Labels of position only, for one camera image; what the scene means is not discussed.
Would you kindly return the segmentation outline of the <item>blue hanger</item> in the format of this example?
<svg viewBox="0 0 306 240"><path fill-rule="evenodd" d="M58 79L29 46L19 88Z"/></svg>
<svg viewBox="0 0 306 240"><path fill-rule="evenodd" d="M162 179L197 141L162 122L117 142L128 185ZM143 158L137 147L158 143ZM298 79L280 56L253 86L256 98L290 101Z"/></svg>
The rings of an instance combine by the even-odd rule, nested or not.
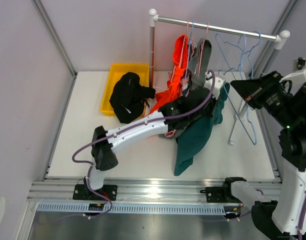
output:
<svg viewBox="0 0 306 240"><path fill-rule="evenodd" d="M191 53L192 53L191 45L192 45L192 40L193 40L194 24L195 24L194 20L192 20L190 35L189 35L189 39L188 39L188 54L187 54L187 62L186 62L187 64L186 64L186 71L185 71L185 78L186 79L188 78L189 61L190 61L190 56L191 56Z"/></svg>
<svg viewBox="0 0 306 240"><path fill-rule="evenodd" d="M259 31L255 31L257 34L258 34L258 41L256 44L254 44L246 53L245 55L247 55L247 60L248 60L248 63L250 64L250 67L251 67L251 70L250 70L250 73L249 73L249 79L253 79L254 78L254 64L253 62L251 61L250 57L251 57L251 54L253 53L254 49L261 43L262 41L262 37L261 37L261 33Z"/></svg>
<svg viewBox="0 0 306 240"><path fill-rule="evenodd" d="M233 80L237 80L237 74L239 74L239 77L241 80L243 80L243 75L242 75L242 70L244 68L244 58L247 54L252 52L251 48L250 50L247 50L247 39L245 35L241 35L237 41L237 43L232 43L227 40L224 40L224 38L217 33L215 35L215 42L220 50L220 53L224 59L224 62L226 63L227 70L218 70L219 74L222 74L224 77L226 74L230 73L231 76L233 77ZM233 67L230 65L229 60L226 57L226 54L224 53L223 46L224 45L229 45L231 47L234 47L238 49L239 51L239 61L237 67ZM257 136L257 131L255 129L255 126L253 122L250 120L250 115L249 115L249 107L248 105L241 100L239 108L236 108L235 105L233 104L233 101L231 100L229 93L225 90L227 99L232 107L232 110L234 112L234 123L233 127L231 130L231 134L228 140L228 143L230 145L235 144L235 137L237 133L237 123L239 122L241 124L242 129L246 133L246 136L250 140L251 144L255 146L258 143L258 136Z"/></svg>

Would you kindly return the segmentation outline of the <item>pink patterned shorts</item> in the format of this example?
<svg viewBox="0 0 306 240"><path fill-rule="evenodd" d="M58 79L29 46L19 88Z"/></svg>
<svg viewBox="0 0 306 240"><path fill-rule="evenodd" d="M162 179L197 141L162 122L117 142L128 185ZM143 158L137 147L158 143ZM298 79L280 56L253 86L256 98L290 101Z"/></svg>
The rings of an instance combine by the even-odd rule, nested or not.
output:
<svg viewBox="0 0 306 240"><path fill-rule="evenodd" d="M181 89L180 89L179 97L187 97L189 94L189 77L185 78L185 74L184 74L180 80L180 84L181 84Z"/></svg>

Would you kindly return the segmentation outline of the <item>grey shorts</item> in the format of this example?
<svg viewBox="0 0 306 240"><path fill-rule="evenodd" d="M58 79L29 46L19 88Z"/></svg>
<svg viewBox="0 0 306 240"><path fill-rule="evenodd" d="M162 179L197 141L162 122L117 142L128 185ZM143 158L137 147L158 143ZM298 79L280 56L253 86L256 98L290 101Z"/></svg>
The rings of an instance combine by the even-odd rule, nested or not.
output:
<svg viewBox="0 0 306 240"><path fill-rule="evenodd" d="M211 57L212 52L212 45L211 43L206 40L206 49L204 48L203 53L203 63L201 64L201 71L200 71L200 77L202 77L202 80L205 78L205 73L211 73L213 81L215 81L215 74L213 71L209 70L207 71L207 66ZM210 93L199 106L194 108L192 111L180 114L180 100L187 96L180 96L177 99L166 103L162 107L160 107L158 110L155 110L151 115L158 116L160 119L157 120L157 123L150 123L147 126L150 128L150 133L152 136L154 135L165 135L170 131L178 131L178 130L185 130L188 126L190 126L193 122L195 122L200 117L189 117L189 115L193 114L194 112L198 111L201 107L203 107L213 96L213 89L214 84L211 86Z"/></svg>

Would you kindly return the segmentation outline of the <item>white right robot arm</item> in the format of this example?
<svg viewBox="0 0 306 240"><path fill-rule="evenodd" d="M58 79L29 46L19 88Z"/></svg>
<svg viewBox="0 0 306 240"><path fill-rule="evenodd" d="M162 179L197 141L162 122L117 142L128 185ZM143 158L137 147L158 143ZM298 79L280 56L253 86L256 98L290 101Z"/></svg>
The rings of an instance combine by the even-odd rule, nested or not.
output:
<svg viewBox="0 0 306 240"><path fill-rule="evenodd" d="M279 144L284 158L278 200L270 200L238 177L227 178L221 196L240 200L250 209L255 227L271 240L306 240L306 81L295 94L273 71L257 79L230 84L254 109L265 109L281 126Z"/></svg>

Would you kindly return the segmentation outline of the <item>black shorts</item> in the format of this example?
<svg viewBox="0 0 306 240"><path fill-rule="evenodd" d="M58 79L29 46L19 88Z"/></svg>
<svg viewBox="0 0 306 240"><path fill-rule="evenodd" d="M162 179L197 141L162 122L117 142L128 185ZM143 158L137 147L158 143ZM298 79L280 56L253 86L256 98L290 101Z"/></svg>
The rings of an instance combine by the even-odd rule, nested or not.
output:
<svg viewBox="0 0 306 240"><path fill-rule="evenodd" d="M109 103L119 122L129 124L143 114L147 99L155 94L155 89L140 84L138 74L127 72L115 84Z"/></svg>

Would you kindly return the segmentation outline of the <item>teal shorts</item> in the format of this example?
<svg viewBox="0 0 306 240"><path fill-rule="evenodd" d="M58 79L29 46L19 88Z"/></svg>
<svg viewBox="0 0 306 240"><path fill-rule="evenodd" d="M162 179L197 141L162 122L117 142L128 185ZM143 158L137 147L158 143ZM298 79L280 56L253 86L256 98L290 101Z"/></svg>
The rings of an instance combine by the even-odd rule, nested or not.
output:
<svg viewBox="0 0 306 240"><path fill-rule="evenodd" d="M230 92L230 84L226 83L220 90L212 116L202 116L189 125L184 132L176 139L177 151L173 174L180 176L188 167L193 164L194 156L197 155L206 145L211 137L214 125L223 121L222 111Z"/></svg>

